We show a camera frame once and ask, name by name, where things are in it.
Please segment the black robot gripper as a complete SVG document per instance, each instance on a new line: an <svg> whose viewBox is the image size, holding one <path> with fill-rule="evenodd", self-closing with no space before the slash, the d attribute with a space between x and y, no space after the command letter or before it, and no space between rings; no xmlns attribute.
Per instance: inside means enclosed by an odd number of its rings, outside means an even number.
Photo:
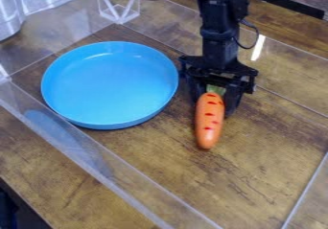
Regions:
<svg viewBox="0 0 328 229"><path fill-rule="evenodd" d="M224 89L224 115L229 117L244 94L255 90L258 70L239 60L239 40L203 40L203 55L180 57L183 75L187 78L193 103L207 92L207 86Z"/></svg>

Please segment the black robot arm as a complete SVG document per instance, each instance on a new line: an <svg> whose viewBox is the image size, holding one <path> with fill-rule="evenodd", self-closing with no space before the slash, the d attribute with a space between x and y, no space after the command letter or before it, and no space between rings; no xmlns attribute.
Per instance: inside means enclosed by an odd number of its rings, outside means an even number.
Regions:
<svg viewBox="0 0 328 229"><path fill-rule="evenodd" d="M239 61L239 48L252 49L240 43L240 25L256 26L245 20L250 0L197 0L203 24L203 55L181 56L183 75L187 78L195 101L219 86L224 91L224 116L229 117L245 93L255 90L258 70Z"/></svg>

